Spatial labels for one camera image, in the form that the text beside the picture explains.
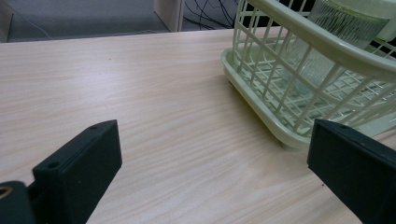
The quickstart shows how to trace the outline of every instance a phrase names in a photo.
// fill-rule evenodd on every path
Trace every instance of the screw hole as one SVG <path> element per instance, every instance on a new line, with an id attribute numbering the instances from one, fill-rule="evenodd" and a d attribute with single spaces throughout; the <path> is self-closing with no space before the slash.
<path id="1" fill-rule="evenodd" d="M 5 187 L 0 187 L 0 199 L 6 198 L 8 194 L 10 194 L 12 191 L 12 187 L 5 186 Z"/>
<path id="2" fill-rule="evenodd" d="M 60 164 L 60 163 L 59 163 L 59 162 L 57 162 L 57 161 L 56 161 L 56 162 L 52 162 L 52 163 L 50 163 L 50 164 L 49 164 L 49 166 L 48 166 L 48 167 L 49 167 L 50 169 L 53 169 L 53 168 L 56 168 L 56 167 L 58 167 L 58 166 L 59 166 L 59 164 Z"/>

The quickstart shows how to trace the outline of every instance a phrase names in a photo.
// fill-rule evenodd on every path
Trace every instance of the gray floor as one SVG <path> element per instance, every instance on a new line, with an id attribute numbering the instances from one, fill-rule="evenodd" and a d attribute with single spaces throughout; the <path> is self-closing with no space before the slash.
<path id="1" fill-rule="evenodd" d="M 152 0 L 0 0 L 15 11 L 8 42 L 49 39 L 85 38 L 112 35 L 138 35 L 169 32 L 153 11 Z M 221 0 L 230 17 L 235 16 L 234 0 Z M 215 29 L 230 26 L 219 0 L 186 0 L 190 9 L 223 25 L 201 19 Z M 184 16 L 193 21 L 200 17 L 184 9 Z M 183 21 L 182 31 L 205 30 L 205 27 Z"/>

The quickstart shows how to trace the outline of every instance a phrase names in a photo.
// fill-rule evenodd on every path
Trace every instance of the white plastic basket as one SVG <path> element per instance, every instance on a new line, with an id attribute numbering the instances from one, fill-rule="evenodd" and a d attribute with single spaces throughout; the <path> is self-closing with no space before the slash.
<path id="1" fill-rule="evenodd" d="M 247 100 L 285 149 L 306 149 L 315 119 L 328 119 L 375 136 L 396 125 L 396 48 L 376 40 L 378 47 L 358 49 L 331 35 L 276 0 L 240 0 L 233 47 L 221 55 L 228 79 Z M 247 10 L 247 5 L 254 6 Z M 262 18 L 266 27 L 258 27 Z M 317 87 L 299 74 L 300 65 L 285 60 L 286 47 L 296 38 L 334 62 Z M 337 78 L 335 71 L 346 72 Z M 293 78 L 279 74 L 288 69 Z M 303 83 L 309 93 L 293 88 Z"/>

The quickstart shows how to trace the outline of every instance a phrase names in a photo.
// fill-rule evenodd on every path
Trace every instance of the light wood grain surface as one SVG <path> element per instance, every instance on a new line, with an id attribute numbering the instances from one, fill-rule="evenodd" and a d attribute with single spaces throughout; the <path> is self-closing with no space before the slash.
<path id="1" fill-rule="evenodd" d="M 231 30 L 0 45 L 0 182 L 117 119 L 123 166 L 89 223 L 360 223 L 224 76 Z M 395 147 L 394 131 L 379 136 Z"/>

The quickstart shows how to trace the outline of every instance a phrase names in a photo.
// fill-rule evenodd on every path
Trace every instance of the dish rack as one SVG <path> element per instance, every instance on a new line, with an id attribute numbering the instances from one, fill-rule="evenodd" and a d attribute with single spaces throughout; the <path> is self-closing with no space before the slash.
<path id="1" fill-rule="evenodd" d="M 287 6 L 276 0 L 240 0 L 233 47 L 221 54 L 224 72 L 287 150 L 309 148 L 315 119 L 327 119 L 375 136 L 396 125 L 396 47 L 375 40 L 358 49 L 305 17 L 305 1 Z M 333 62 L 315 86 L 300 74 L 301 64 L 285 60 L 296 39 Z M 340 77 L 337 69 L 346 69 Z M 285 80 L 282 72 L 293 75 Z M 309 91 L 299 92 L 296 83 Z"/>

